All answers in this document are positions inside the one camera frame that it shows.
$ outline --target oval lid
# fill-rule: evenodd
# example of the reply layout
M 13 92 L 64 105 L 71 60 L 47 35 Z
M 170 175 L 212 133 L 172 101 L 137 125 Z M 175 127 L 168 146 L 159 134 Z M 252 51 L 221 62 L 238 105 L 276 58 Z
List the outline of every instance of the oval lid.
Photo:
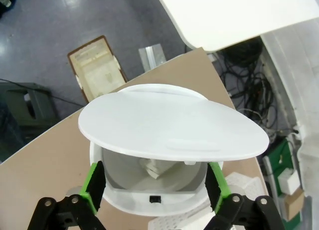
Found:
M 79 129 L 95 144 L 135 157 L 216 162 L 251 158 L 269 144 L 243 114 L 203 98 L 158 92 L 117 92 L 91 101 Z

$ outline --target bolt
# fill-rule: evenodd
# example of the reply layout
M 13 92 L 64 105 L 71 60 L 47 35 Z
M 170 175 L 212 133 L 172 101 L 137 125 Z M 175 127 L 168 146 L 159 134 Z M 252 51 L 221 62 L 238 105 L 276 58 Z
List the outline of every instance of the bolt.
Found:
M 51 205 L 51 200 L 45 201 L 45 202 L 44 202 L 44 205 L 45 205 L 46 207 L 50 206 L 50 205 Z
M 260 199 L 261 204 L 267 204 L 267 200 L 266 199 Z
M 233 201 L 237 203 L 240 201 L 240 198 L 238 196 L 233 196 Z
M 78 197 L 73 197 L 71 200 L 73 204 L 76 204 L 78 201 L 79 201 Z

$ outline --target floor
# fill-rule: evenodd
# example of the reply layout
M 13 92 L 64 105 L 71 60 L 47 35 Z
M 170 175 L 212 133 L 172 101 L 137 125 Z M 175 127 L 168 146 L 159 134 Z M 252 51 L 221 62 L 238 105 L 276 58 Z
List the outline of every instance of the floor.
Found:
M 85 104 L 67 54 L 100 35 L 129 80 L 144 72 L 139 48 L 160 43 L 167 60 L 184 52 L 158 0 L 17 0 L 0 19 L 0 78 L 35 82 Z M 80 108 L 54 102 L 62 119 Z

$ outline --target white table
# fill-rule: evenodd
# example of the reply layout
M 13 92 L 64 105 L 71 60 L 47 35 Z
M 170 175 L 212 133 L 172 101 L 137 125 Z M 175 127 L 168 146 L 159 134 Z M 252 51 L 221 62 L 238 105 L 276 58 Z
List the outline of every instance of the white table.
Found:
M 319 16 L 315 0 L 160 0 L 190 48 L 214 52 Z

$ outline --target brown table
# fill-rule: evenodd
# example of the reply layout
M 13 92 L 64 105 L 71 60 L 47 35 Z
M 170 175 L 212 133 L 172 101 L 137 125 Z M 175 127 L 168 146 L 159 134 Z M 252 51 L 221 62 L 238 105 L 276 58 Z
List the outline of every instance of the brown table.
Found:
M 203 49 L 172 59 L 121 88 L 142 83 L 186 87 L 209 100 L 234 107 Z M 84 183 L 90 168 L 89 141 L 78 129 L 80 111 L 0 165 L 0 230 L 26 229 L 40 198 L 59 201 L 70 188 Z M 225 162 L 223 172 L 226 176 L 232 172 L 257 176 L 263 181 L 256 158 Z M 105 200 L 97 216 L 107 230 L 146 230 L 152 219 L 124 213 Z

